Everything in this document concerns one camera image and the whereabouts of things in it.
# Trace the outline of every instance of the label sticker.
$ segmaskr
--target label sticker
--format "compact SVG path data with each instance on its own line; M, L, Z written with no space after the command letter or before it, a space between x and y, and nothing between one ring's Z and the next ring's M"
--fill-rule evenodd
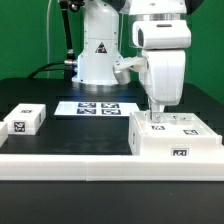
M25 122L14 122L14 131L17 133L25 132L26 131Z
M196 130L183 130L186 135L198 135Z
M32 110L22 110L21 113L30 114L30 113L32 113Z
M121 111L120 110L116 110L116 109L102 109L102 114L103 115L121 115Z
M96 114L96 109L78 109L77 114Z
M102 103L102 108L120 108L119 103Z
M82 107L82 108L96 108L96 103L79 103L78 107Z
M96 52L95 53L100 53L100 54L107 54L107 50L104 46L104 43L101 42L99 47L96 49Z
M173 149L172 156L188 156L189 149Z
M153 130L159 130L159 131L160 131L160 130L165 130L165 127L164 127L164 126L154 126L154 125L153 125L153 126L152 126L152 129L153 129Z

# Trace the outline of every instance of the white platform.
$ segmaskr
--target white platform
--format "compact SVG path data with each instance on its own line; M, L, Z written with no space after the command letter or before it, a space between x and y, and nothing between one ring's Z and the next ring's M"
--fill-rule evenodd
M1 154L0 180L224 181L222 137L215 134L195 115L165 115L164 123L159 126L169 130L167 134L162 132L163 129L156 130L161 131L161 134L152 131L150 126L154 124L148 121L139 122L143 121L143 118L145 119L144 112L136 112L130 117L130 130L138 130L140 138L143 138L138 144L147 142L147 138L153 140L153 144L143 144L143 151L141 148L135 151L139 155Z

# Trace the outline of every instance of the black square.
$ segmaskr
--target black square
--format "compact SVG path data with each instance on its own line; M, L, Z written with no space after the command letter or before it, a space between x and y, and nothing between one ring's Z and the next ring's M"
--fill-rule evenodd
M184 130L184 133L186 135L198 135L198 132L196 130Z
M152 125L152 129L156 131L164 131L165 127L164 126L158 126L158 125Z
M101 107L108 109L120 108L119 103L101 103Z
M85 109L85 108L79 108L77 110L77 114L96 114L96 109Z
M102 115L118 116L121 115L121 111L118 109L102 109Z
M14 131L15 132L25 132L26 131L26 124L25 122L14 122Z
M81 107L81 108L96 108L96 103L79 103L78 104L78 107Z

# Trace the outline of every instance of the warning label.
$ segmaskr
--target warning label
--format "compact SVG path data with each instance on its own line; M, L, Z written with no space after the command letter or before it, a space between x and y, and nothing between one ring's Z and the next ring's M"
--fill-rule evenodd
M95 53L100 53L100 54L107 54L107 50L104 46L104 43L101 42L99 47L96 49L96 52Z

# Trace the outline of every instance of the black cable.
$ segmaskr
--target black cable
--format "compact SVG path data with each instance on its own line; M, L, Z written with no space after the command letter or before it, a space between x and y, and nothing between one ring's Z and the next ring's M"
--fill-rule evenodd
M46 64L46 65L44 65L44 66L38 68L36 71L30 73L30 74L27 76L27 78L32 79L32 78L33 78L39 71L41 71L41 70L43 70L43 69L45 69L45 68L49 68L49 67L54 66L54 65L62 65L62 64L64 64L63 61L51 62L51 63L49 63L49 64Z
M51 72L51 71L73 71L72 69L63 69L63 68L53 68L53 69L40 69L32 72L27 76L28 79L34 78L39 72Z

